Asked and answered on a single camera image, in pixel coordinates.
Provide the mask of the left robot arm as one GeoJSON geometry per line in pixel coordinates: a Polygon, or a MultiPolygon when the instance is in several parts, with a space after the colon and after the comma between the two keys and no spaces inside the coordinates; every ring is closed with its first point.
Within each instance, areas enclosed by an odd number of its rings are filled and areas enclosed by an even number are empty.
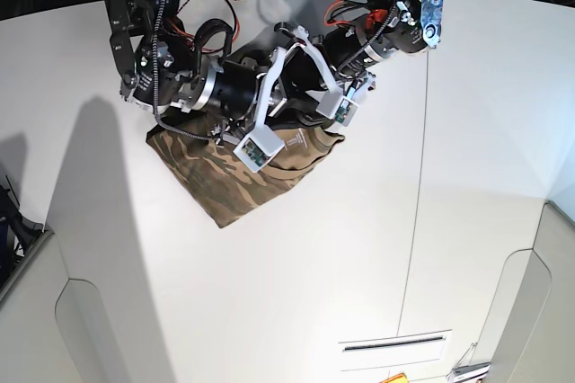
{"type": "Polygon", "coordinates": [[[323,22],[331,31],[315,38],[301,25],[278,23],[289,37],[284,68],[272,91],[273,129],[349,125],[376,87],[370,69],[395,52],[433,49],[441,37],[444,0],[338,0],[323,22]]]}

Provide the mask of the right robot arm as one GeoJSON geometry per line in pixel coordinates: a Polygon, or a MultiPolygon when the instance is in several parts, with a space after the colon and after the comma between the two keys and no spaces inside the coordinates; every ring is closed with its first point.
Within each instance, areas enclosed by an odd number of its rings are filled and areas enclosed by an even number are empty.
{"type": "Polygon", "coordinates": [[[271,53],[234,53],[239,22],[211,18],[190,34],[179,17],[181,0],[104,2],[120,95],[152,112],[159,129],[218,142],[255,125],[271,53]]]}

